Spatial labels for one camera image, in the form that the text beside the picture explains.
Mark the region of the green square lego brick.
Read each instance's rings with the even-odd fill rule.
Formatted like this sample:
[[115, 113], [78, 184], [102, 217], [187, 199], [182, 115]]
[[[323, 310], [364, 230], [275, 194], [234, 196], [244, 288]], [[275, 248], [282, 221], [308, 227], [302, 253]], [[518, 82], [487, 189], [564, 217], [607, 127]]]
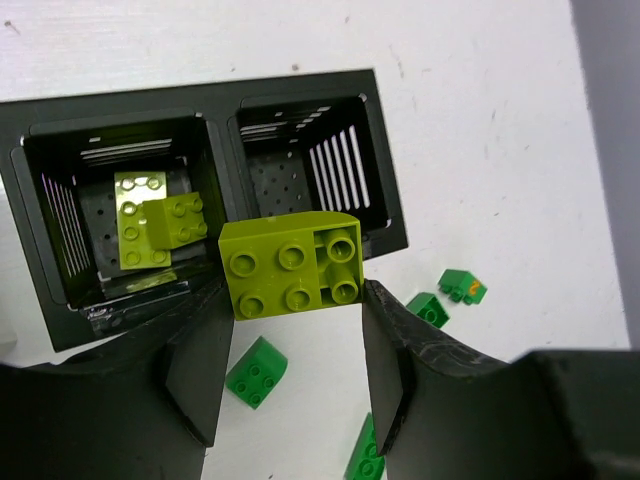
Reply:
[[242, 402], [257, 409], [284, 376], [288, 359], [259, 337], [226, 375], [226, 387]]

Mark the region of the lime rounded lego brick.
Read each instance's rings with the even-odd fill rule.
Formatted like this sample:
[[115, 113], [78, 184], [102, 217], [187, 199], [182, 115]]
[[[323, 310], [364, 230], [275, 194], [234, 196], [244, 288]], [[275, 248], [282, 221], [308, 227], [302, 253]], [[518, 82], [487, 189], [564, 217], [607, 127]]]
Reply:
[[360, 303], [360, 221], [308, 211], [226, 223], [218, 240], [235, 319]]

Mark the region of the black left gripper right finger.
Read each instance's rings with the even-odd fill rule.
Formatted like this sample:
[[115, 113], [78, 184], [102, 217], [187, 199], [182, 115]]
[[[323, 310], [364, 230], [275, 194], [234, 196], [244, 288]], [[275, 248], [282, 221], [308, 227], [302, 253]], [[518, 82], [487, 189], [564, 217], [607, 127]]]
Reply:
[[535, 350], [506, 363], [364, 284], [378, 451], [392, 479], [635, 479], [639, 355]]

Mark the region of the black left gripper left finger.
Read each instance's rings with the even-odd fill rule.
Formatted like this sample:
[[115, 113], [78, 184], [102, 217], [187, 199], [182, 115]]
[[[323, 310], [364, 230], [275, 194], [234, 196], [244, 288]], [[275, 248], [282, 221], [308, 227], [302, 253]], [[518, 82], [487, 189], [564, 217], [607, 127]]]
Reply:
[[233, 331], [216, 280], [65, 362], [1, 368], [5, 479], [197, 479]]

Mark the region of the lime lego by black container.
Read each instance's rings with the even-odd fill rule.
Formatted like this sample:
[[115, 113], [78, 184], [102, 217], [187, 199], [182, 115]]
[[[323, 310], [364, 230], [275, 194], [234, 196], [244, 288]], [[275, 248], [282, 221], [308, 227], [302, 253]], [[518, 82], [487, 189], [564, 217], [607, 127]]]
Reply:
[[174, 250], [203, 240], [208, 226], [198, 192], [147, 200], [142, 203], [147, 236], [155, 250]]

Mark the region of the lime flat lego plate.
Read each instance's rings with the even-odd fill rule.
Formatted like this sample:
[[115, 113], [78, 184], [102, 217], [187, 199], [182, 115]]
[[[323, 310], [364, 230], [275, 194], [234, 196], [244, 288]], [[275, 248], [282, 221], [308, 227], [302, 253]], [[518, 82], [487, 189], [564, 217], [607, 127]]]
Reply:
[[166, 174], [116, 172], [114, 174], [118, 264], [121, 270], [165, 268], [171, 265], [167, 250], [156, 250], [147, 235], [143, 202], [167, 197]]

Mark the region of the green long lego brick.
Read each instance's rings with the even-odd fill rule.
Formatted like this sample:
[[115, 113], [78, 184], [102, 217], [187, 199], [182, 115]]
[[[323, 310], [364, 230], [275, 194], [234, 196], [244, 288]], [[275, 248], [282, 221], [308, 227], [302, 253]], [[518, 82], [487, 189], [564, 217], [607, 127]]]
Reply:
[[377, 454], [373, 417], [368, 413], [347, 464], [344, 479], [380, 480], [384, 469], [385, 458]]

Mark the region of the black two-compartment container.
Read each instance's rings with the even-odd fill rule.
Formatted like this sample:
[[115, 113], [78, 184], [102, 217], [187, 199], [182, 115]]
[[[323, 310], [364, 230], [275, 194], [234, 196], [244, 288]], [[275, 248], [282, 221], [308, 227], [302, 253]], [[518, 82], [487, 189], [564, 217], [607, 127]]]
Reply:
[[1, 178], [57, 351], [221, 276], [228, 222], [339, 211], [366, 258], [408, 244], [371, 70], [8, 102]]

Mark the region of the green lego pair with yellow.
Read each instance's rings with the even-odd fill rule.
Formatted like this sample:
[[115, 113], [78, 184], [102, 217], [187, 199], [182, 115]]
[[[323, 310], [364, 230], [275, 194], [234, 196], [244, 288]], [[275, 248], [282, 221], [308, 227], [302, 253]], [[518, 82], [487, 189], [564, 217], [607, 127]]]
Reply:
[[443, 327], [450, 319], [442, 300], [453, 304], [479, 305], [487, 293], [487, 286], [467, 270], [446, 269], [437, 282], [436, 293], [419, 292], [406, 308], [421, 320], [436, 328]]

